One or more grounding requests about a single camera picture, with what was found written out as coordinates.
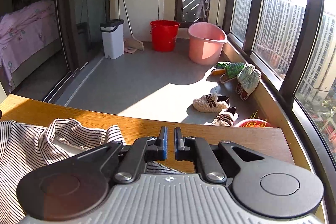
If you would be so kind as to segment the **striped knit sweater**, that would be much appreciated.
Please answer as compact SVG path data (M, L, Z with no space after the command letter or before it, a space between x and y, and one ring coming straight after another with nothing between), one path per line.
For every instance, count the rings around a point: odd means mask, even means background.
M1 223L24 219L16 188L26 174L108 141L124 141L117 125L103 130L74 119L56 119L48 127L1 122Z

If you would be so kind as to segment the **red pot with grass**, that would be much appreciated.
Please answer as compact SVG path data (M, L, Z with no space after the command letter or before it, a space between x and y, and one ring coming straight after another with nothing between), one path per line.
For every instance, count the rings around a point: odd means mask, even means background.
M267 120L259 119L257 112L255 112L249 119L238 122L235 127L266 128L272 127L272 125Z

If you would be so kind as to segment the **white green knitted slipper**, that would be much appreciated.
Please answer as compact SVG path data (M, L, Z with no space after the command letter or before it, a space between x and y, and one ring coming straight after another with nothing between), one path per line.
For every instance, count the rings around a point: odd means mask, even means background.
M237 75L238 84L236 86L236 93L243 101L257 88L261 75L261 72L252 64L247 64Z

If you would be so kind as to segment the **broom with pink dustpan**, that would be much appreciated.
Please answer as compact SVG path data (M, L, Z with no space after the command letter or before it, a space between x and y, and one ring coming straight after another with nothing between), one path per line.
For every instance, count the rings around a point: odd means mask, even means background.
M127 20L127 24L128 24L129 32L130 32L130 38L128 38L126 40L126 46L134 48L134 49L139 50L139 51L144 51L145 47L143 45L143 42L141 40L138 40L133 34L133 30L132 30L131 22L130 22L130 18L129 18L129 13L128 13L128 10L127 10L126 1L122 0L122 2L123 2L124 9L125 9L126 20Z

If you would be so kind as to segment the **pink plastic basin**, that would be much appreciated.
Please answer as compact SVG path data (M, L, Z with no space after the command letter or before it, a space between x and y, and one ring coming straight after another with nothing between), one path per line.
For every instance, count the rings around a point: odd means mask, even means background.
M225 32L208 22L189 26L189 58L199 65L215 65L221 55L223 44L228 42Z

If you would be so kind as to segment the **red plastic bucket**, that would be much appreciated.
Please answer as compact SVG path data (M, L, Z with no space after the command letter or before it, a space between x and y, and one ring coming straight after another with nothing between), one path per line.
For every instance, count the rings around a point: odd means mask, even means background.
M179 22L154 20L150 22L152 48L158 52L171 52L175 48Z

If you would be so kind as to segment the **white trash bin black lid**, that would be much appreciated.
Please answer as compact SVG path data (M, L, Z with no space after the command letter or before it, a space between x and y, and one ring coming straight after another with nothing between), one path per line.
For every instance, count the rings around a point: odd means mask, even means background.
M124 54L123 19L113 19L100 24L104 55L107 59L117 59Z

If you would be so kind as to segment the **bed with pink sheet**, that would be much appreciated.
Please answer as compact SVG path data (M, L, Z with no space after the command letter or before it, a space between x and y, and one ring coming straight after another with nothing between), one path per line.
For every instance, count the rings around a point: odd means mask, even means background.
M1 71L9 92L61 49L53 1L37 1L1 18Z

